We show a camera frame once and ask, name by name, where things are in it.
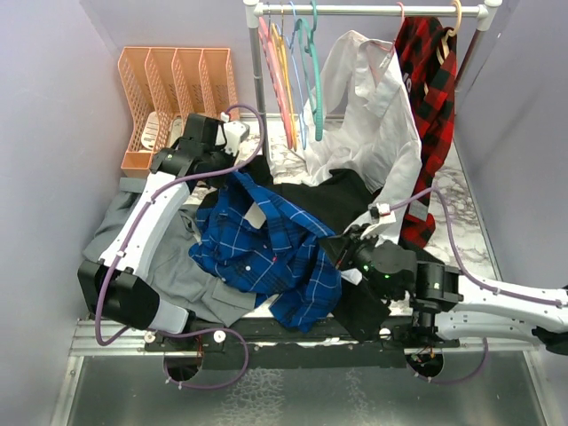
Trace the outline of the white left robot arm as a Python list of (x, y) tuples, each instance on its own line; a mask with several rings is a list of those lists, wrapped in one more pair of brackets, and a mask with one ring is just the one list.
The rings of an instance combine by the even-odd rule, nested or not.
[(118, 235), (95, 261), (78, 270), (85, 302), (96, 319), (110, 319), (135, 329), (165, 332), (177, 350), (195, 342), (190, 312), (166, 301), (149, 284), (150, 265), (162, 237), (197, 178), (223, 182), (222, 170), (236, 161), (249, 126), (201, 114), (187, 117), (183, 134), (153, 158), (139, 201)]

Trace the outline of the blue plaid shirt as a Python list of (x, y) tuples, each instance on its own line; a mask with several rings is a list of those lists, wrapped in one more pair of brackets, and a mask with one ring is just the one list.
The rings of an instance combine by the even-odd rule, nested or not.
[(270, 311), (284, 327), (310, 331), (342, 295), (340, 272), (320, 247), (333, 231), (245, 173), (227, 175), (215, 196), (197, 210), (201, 240), (189, 256), (259, 304), (273, 297)]

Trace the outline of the teal hanger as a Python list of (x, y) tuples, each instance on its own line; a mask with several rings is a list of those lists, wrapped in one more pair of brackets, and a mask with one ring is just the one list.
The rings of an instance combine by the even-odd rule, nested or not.
[[(312, 23), (309, 24), (305, 18), (298, 18), (295, 24), (295, 30), (298, 33), (298, 46), (300, 48), (302, 68), (304, 71), (304, 80), (308, 91), (308, 103), (312, 114), (312, 122), (314, 125), (314, 139), (320, 142), (323, 138), (324, 116), (323, 116), (323, 98), (320, 81), (320, 64), (316, 44), (314, 41), (315, 32), (318, 25), (317, 2), (310, 1), (312, 8)], [(308, 59), (312, 62), (313, 69), (313, 86), (310, 85), (310, 77), (308, 73)]]

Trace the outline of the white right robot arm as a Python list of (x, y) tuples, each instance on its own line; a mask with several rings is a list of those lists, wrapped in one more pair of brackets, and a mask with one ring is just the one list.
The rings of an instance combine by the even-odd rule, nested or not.
[(383, 329), (401, 348), (454, 347), (469, 337), (501, 338), (567, 352), (567, 291), (528, 288), (478, 278), (418, 249), (380, 242), (366, 227), (320, 240), (341, 272), (360, 273), (347, 284), (335, 319), (357, 341)]

